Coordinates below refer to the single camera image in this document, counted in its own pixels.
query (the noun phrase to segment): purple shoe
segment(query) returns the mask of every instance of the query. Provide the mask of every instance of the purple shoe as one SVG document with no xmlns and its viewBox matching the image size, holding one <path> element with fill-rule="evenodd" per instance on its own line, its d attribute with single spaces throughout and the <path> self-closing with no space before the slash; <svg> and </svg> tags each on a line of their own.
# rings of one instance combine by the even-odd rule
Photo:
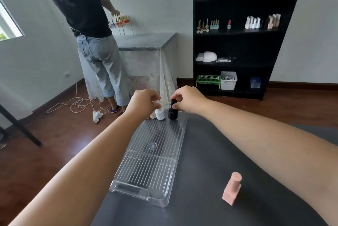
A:
<svg viewBox="0 0 338 226">
<path fill-rule="evenodd" d="M 110 113 L 116 113 L 116 112 L 118 112 L 119 110 L 120 110 L 120 106 L 119 105 L 117 105 L 117 109 L 116 110 L 112 110 L 112 107 L 110 107 Z"/>
</svg>

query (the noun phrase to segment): forearm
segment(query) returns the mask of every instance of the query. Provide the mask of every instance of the forearm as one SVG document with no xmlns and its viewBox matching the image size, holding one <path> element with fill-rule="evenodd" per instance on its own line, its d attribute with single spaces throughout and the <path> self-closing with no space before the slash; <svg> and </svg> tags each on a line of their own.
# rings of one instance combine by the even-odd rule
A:
<svg viewBox="0 0 338 226">
<path fill-rule="evenodd" d="M 62 168 L 11 225 L 90 225 L 141 122 L 121 115 Z"/>
<path fill-rule="evenodd" d="M 308 202 L 327 223 L 336 225 L 337 146 L 290 125 L 214 101 L 202 105 L 199 114 L 259 167 Z"/>
<path fill-rule="evenodd" d="M 110 2 L 110 0 L 101 0 L 101 4 L 108 11 L 110 11 L 110 12 L 114 12 L 115 11 L 115 8 L 114 8 L 114 6 L 112 6 L 112 3 Z"/>
</svg>

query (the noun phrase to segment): clear acrylic tray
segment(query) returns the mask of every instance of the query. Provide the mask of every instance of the clear acrylic tray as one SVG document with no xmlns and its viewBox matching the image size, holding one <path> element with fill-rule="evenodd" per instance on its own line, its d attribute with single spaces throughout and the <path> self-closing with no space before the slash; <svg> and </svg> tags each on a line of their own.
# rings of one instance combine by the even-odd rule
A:
<svg viewBox="0 0 338 226">
<path fill-rule="evenodd" d="M 179 112 L 177 120 L 166 117 L 144 121 L 130 140 L 109 190 L 166 207 L 187 120 L 187 113 Z"/>
</svg>

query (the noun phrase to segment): blue container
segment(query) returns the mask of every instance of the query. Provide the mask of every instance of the blue container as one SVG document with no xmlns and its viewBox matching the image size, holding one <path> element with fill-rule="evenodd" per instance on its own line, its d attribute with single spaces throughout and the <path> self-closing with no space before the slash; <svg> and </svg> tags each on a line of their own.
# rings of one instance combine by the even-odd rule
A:
<svg viewBox="0 0 338 226">
<path fill-rule="evenodd" d="M 260 88 L 261 87 L 261 79 L 259 77 L 252 77 L 250 79 L 251 88 Z"/>
</svg>

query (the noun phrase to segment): green rack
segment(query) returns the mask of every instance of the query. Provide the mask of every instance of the green rack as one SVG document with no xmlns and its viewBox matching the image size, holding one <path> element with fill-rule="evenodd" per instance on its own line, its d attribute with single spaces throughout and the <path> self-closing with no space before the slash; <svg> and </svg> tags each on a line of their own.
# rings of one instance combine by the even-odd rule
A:
<svg viewBox="0 0 338 226">
<path fill-rule="evenodd" d="M 221 88 L 221 76 L 198 75 L 196 87 L 198 84 L 218 85 L 218 88 Z"/>
</svg>

